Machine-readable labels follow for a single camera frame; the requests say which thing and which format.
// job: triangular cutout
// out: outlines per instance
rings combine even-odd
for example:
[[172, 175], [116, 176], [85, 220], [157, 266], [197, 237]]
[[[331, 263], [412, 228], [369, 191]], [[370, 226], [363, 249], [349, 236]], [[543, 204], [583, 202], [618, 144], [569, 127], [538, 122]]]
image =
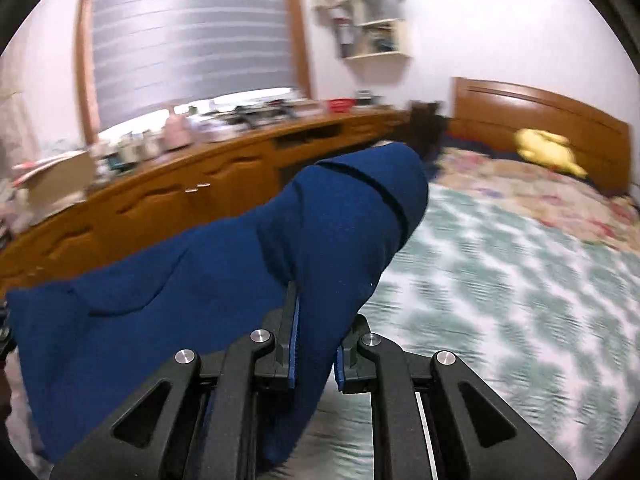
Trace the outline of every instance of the triangular cutout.
[[480, 446], [491, 447], [516, 436], [516, 429], [470, 383], [458, 385]]
[[128, 442], [132, 446], [144, 449], [151, 442], [151, 437], [158, 424], [162, 407], [166, 402], [171, 384], [167, 381], [158, 383], [146, 397], [114, 428], [113, 436]]

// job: wooden window frame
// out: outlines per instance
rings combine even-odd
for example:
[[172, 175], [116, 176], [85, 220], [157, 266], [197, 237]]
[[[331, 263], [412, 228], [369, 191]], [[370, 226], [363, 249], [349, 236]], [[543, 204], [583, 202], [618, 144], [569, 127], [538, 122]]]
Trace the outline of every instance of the wooden window frame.
[[[287, 11], [291, 36], [291, 53], [298, 89], [306, 97], [312, 98], [302, 0], [287, 0]], [[78, 87], [78, 105], [82, 132], [87, 145], [96, 142], [100, 132], [100, 115], [98, 113], [98, 99], [94, 78], [92, 12], [93, 0], [80, 0], [76, 24], [76, 85]]]

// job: blue garment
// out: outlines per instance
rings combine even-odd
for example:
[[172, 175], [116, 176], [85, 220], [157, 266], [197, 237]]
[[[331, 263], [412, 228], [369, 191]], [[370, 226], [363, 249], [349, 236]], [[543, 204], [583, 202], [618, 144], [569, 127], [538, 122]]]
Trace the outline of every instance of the blue garment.
[[393, 143], [302, 170], [273, 200], [187, 230], [74, 280], [7, 294], [40, 436], [62, 458], [182, 348], [225, 348], [300, 294], [294, 402], [266, 428], [263, 457], [287, 459], [335, 349], [422, 219], [420, 159]]

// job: white strip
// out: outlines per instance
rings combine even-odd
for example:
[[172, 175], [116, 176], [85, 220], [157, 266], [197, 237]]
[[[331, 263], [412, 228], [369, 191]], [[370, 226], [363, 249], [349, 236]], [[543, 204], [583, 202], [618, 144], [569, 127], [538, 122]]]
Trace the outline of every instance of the white strip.
[[427, 443], [427, 453], [429, 454], [429, 464], [431, 465], [431, 477], [433, 477], [433, 480], [438, 480], [438, 471], [436, 469], [436, 460], [433, 454], [433, 445], [431, 444], [431, 435], [429, 435], [427, 417], [424, 415], [424, 406], [422, 405], [420, 393], [415, 393], [415, 400], [418, 402], [418, 411], [420, 411], [420, 420], [422, 421], [422, 432], [424, 433], [424, 440]]

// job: wooden cabinet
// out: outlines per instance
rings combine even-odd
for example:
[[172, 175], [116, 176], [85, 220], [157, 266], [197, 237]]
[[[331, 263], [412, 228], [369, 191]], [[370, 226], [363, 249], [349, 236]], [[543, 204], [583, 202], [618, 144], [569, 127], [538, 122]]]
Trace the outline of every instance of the wooden cabinet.
[[0, 300], [9, 287], [72, 278], [203, 222], [242, 214], [279, 192], [288, 180], [283, 168], [292, 168], [292, 177], [336, 151], [373, 143], [400, 117], [389, 110], [299, 120], [143, 164], [0, 253]]

